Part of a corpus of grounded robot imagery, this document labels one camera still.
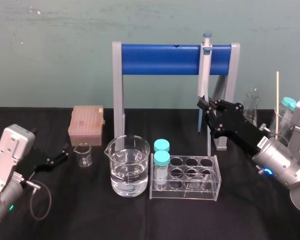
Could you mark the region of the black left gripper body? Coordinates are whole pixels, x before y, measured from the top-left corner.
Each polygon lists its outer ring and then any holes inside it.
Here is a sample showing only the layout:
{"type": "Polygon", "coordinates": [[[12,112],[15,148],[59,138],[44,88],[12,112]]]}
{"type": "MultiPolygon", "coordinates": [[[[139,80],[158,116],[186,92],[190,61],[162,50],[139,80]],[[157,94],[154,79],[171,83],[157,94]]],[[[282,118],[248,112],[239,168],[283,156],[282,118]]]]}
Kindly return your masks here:
{"type": "Polygon", "coordinates": [[[40,165],[50,162],[51,158],[40,148],[32,147],[30,152],[17,164],[16,172],[24,180],[29,180],[40,171],[40,165]]]}

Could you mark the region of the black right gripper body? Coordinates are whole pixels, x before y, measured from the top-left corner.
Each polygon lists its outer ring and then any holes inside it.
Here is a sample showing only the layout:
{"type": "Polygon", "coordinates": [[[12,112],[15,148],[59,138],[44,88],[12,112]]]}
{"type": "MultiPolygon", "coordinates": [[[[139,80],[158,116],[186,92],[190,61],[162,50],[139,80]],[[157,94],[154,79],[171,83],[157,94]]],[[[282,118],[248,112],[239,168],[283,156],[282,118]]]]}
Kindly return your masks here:
{"type": "Polygon", "coordinates": [[[214,138],[226,137],[239,146],[246,154],[257,154],[261,151],[259,143],[267,140],[267,135],[249,122],[243,115],[244,106],[230,103],[223,111],[214,110],[215,115],[223,124],[223,131],[211,132],[214,138]]]}

